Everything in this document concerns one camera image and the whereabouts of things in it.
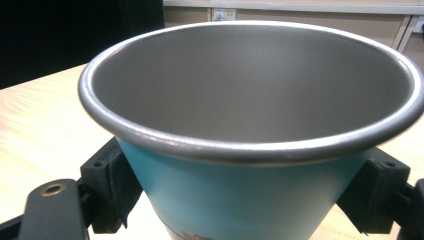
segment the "wall outlet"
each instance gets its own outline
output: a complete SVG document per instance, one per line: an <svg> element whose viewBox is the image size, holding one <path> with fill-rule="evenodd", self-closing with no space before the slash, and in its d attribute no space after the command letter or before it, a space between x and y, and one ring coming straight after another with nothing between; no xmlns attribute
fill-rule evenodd
<svg viewBox="0 0 424 240"><path fill-rule="evenodd" d="M420 16L418 18L418 22L417 24L415 24L414 30L412 30L412 32L415 33L422 33L423 31L423 25L424 25L424 16Z"/></svg>
<svg viewBox="0 0 424 240"><path fill-rule="evenodd" d="M236 20L236 10L228 8L214 8L212 10L212 21L234 21Z"/></svg>

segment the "black object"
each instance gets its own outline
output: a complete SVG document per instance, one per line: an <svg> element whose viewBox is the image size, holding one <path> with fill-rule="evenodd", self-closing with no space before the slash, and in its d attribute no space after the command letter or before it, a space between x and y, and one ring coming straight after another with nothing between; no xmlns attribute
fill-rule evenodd
<svg viewBox="0 0 424 240"><path fill-rule="evenodd" d="M424 240L424 179L413 188L406 182L409 171L374 148L337 204L361 233L389 233L396 221L398 240ZM35 189L23 217L0 225L0 239L17 239L20 228L21 240L82 240L90 224L97 233L115 233L126 225L143 189L115 139L81 167L81 176L78 182L57 180Z"/></svg>
<svg viewBox="0 0 424 240"><path fill-rule="evenodd" d="M0 89L87 63L161 28L162 0L0 1Z"/></svg>
<svg viewBox="0 0 424 240"><path fill-rule="evenodd" d="M424 239L424 179L407 183L410 168L378 148L371 151L337 205L361 233L390 233L393 221L403 240Z"/></svg>

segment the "light wood tabletop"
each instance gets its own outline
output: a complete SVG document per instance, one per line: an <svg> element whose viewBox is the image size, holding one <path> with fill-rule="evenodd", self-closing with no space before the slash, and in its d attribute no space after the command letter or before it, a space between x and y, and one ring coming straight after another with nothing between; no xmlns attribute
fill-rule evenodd
<svg viewBox="0 0 424 240"><path fill-rule="evenodd" d="M34 188L62 178L78 179L79 167L112 135L85 113L77 94L84 66L0 90L0 223L23 213ZM424 178L424 118L397 138L379 146L412 171L409 183ZM90 233L91 239L169 239L142 195L129 216L129 228L117 234ZM361 235L334 206L311 239L396 239Z"/></svg>

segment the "wooden table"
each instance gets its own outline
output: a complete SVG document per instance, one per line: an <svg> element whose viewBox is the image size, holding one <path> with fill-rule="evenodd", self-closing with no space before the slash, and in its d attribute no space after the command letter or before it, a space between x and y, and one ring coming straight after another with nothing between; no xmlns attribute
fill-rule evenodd
<svg viewBox="0 0 424 240"><path fill-rule="evenodd" d="M83 66L0 90L0 223L23 213L28 193L60 178L79 178L79 167L112 135L85 113L77 95ZM380 146L412 168L409 183L424 178L424 118ZM335 206L314 240L396 239L361 235ZM145 194L129 216L129 228L91 239L168 239Z"/></svg>

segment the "metal cup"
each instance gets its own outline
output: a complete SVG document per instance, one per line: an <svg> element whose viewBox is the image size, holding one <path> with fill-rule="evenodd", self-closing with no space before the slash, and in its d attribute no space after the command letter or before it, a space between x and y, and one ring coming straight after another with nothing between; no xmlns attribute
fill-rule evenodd
<svg viewBox="0 0 424 240"><path fill-rule="evenodd" d="M367 160L422 114L420 71L334 29L202 23L121 42L79 83L180 239L307 239Z"/></svg>

